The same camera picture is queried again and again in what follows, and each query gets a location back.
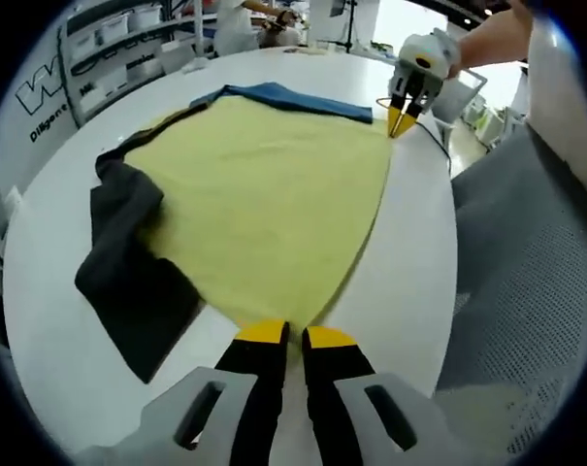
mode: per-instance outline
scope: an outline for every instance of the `blue cloth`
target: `blue cloth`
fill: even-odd
[[[353,119],[362,123],[373,123],[373,110],[371,107],[358,107],[336,100],[301,94],[287,89],[278,83],[262,83],[249,87],[227,84],[216,92],[194,100],[190,104],[190,108],[200,105],[210,105],[220,97],[228,95],[242,95],[255,102],[289,112],[333,115]]]

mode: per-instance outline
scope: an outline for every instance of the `person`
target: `person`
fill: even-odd
[[[250,12],[276,17],[279,22],[286,25],[292,25],[297,20],[294,12],[272,8],[258,0],[220,0],[217,10],[217,32],[213,38],[213,45],[218,55],[230,55],[268,46],[263,45],[263,38],[272,35],[266,34],[265,30],[252,29],[253,21]],[[270,42],[269,46],[295,46],[299,43],[299,35],[294,29],[285,27],[277,34],[277,39]]]
[[[459,42],[461,62],[450,71],[529,60],[527,122],[569,165],[587,190],[587,95],[570,40],[551,18],[535,17],[522,0],[487,18]]]

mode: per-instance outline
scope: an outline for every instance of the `yellow cloth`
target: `yellow cloth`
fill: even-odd
[[[383,133],[224,97],[125,161],[165,194],[147,233],[156,256],[239,325],[284,318],[302,329],[369,233],[391,153]]]

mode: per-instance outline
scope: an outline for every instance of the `white round table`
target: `white round table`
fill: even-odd
[[[68,453],[109,446],[138,428],[143,406],[197,366],[213,367],[237,327],[207,306],[148,385],[126,366],[74,285],[91,247],[96,157],[156,117],[225,84],[277,82],[292,90],[372,106],[393,69],[345,54],[258,50],[175,73],[109,107],[67,141],[24,193],[4,262],[4,303],[16,371],[32,409]],[[422,122],[439,137],[430,116]],[[324,320],[353,336],[378,372],[430,396],[448,343],[457,240],[445,155],[422,128],[394,143],[387,185],[367,246]],[[320,464],[306,416],[303,369],[290,368],[273,464]]]

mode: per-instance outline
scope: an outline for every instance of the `floor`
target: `floor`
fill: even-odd
[[[452,159],[450,175],[455,178],[485,155],[487,149],[476,139],[474,132],[458,119],[450,135],[448,153]]]

